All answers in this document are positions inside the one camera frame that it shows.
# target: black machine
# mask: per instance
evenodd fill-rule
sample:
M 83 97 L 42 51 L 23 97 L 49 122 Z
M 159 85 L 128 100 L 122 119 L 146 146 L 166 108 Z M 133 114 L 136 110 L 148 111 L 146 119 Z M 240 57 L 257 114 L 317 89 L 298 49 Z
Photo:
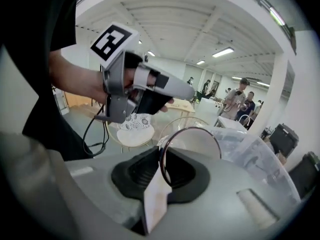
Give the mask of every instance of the black machine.
M 286 157 L 292 153 L 299 142 L 299 137 L 285 124 L 279 124 L 273 133 L 270 135 L 269 140 L 273 146 Z
M 300 198 L 306 197 L 316 186 L 319 177 L 319 159 L 313 152 L 308 152 L 289 172 Z

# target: white cloth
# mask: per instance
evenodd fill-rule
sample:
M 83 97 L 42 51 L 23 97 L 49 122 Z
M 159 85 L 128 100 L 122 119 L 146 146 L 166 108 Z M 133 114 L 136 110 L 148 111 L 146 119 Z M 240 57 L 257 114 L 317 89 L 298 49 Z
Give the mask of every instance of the white cloth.
M 252 119 L 252 120 L 256 120 L 257 115 L 259 114 L 260 110 L 261 110 L 261 107 L 260 107 L 260 106 L 258 106 L 258 107 L 256 107 L 256 108 L 254 109 L 254 113 L 253 113 L 252 116 L 251 116 L 251 119 Z
M 146 129 L 150 126 L 150 114 L 136 114 L 132 113 L 125 121 L 117 125 L 118 130 L 132 131 Z

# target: person sleeve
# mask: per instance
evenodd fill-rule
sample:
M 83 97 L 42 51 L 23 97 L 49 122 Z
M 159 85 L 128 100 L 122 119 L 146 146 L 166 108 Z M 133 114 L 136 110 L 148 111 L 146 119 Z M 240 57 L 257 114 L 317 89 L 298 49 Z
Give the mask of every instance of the person sleeve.
M 77 0 L 65 0 L 56 21 L 50 51 L 57 51 L 76 44 Z
M 231 91 L 229 91 L 229 93 L 226 96 L 226 100 L 232 100 L 235 97 L 236 92 L 236 89 L 232 89 Z

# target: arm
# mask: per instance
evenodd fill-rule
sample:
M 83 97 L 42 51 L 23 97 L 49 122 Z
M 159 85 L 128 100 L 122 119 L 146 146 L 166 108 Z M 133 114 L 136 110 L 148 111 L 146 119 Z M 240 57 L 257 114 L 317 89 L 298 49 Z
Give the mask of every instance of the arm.
M 235 94 L 236 94 L 236 90 L 235 89 L 229 91 L 228 95 L 225 98 L 224 103 L 227 104 L 227 105 L 231 105 L 231 103 L 232 103 L 232 101 L 233 101 L 233 99 L 235 97 Z
M 251 117 L 254 114 L 255 108 L 256 108 L 256 104 L 252 103 L 251 104 L 251 108 L 250 108 L 251 110 L 250 110 L 250 113 L 249 113 L 249 117 Z
M 254 111 L 251 110 L 250 113 L 249 113 L 249 117 L 251 117 L 253 114 L 254 114 Z
M 51 83 L 68 93 L 85 96 L 104 104 L 107 94 L 103 91 L 102 73 L 76 66 L 61 55 L 61 50 L 49 55 Z

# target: table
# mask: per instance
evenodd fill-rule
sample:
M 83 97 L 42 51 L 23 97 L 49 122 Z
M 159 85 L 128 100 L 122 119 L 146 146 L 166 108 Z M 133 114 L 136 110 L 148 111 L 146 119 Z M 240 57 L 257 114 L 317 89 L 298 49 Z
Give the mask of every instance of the table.
M 214 101 L 209 98 L 202 98 L 197 108 L 197 112 L 217 115 L 221 106 L 222 104 L 220 102 Z
M 237 131 L 242 131 L 242 132 L 248 132 L 246 128 L 244 128 L 244 126 L 239 123 L 238 121 L 234 121 L 234 120 L 231 120 L 231 119 L 227 119 L 227 118 L 224 118 L 222 116 L 218 116 L 218 119 L 215 123 L 215 126 L 217 124 L 220 124 L 223 128 L 229 128 L 229 129 L 234 129 L 234 130 L 237 130 Z
M 168 109 L 180 110 L 181 117 L 183 116 L 184 112 L 186 112 L 187 117 L 189 116 L 190 113 L 196 112 L 188 100 L 179 99 L 179 98 L 174 98 L 174 103 L 173 104 L 167 103 L 166 107 Z

